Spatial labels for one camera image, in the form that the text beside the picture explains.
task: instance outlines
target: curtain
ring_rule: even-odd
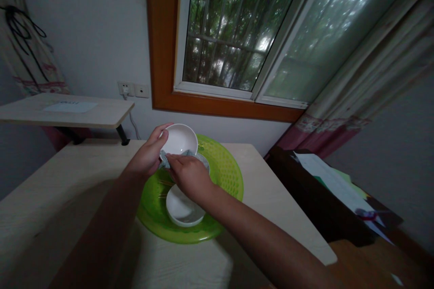
[[[50,47],[43,42],[45,32],[30,18],[25,0],[0,0],[0,52],[12,78],[24,96],[42,92],[70,94]],[[53,127],[42,127],[57,151],[69,139]],[[86,128],[75,128],[90,137]]]
[[[433,70],[433,25],[434,0],[397,0],[276,145],[337,150]]]

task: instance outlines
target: left hand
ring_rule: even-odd
[[[169,132],[165,128],[172,124],[166,123],[157,126],[149,136],[147,142],[128,163],[125,171],[139,173],[143,177],[146,177],[146,179],[154,174],[160,164],[160,150],[169,138]]]

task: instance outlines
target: dish towel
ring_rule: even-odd
[[[194,154],[193,154],[193,152],[191,150],[184,151],[181,155],[183,155],[183,156],[194,156]],[[167,160],[166,152],[164,150],[160,151],[160,158],[161,158],[161,163],[158,166],[158,169],[160,169],[160,168],[167,168],[167,169],[169,169],[170,168],[170,164],[169,164],[169,161]]]
[[[196,157],[197,159],[199,159],[199,161],[201,161],[205,165],[206,169],[209,172],[209,163],[208,163],[207,159],[204,156],[202,156],[201,154],[194,154],[193,151],[187,150],[187,151],[183,152],[181,155]],[[160,151],[160,158],[161,158],[161,163],[158,166],[158,169],[161,169],[161,168],[169,169],[170,164],[169,164],[169,161],[167,160],[166,152],[164,150]]]

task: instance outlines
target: floor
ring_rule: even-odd
[[[428,276],[430,266],[427,262],[432,262],[431,257],[412,259],[382,238],[361,248],[347,240],[332,242],[330,247],[338,262],[328,268],[345,288],[403,288],[391,274],[398,276],[405,288],[434,288],[434,282]],[[416,249],[411,248],[410,255],[414,255]]]

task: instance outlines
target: electrical outlet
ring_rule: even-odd
[[[134,85],[136,97],[149,98],[149,85]]]
[[[118,88],[119,88],[119,94],[120,95],[123,95],[123,88],[124,87],[126,87],[128,89],[128,96],[135,96],[133,83],[118,81]]]

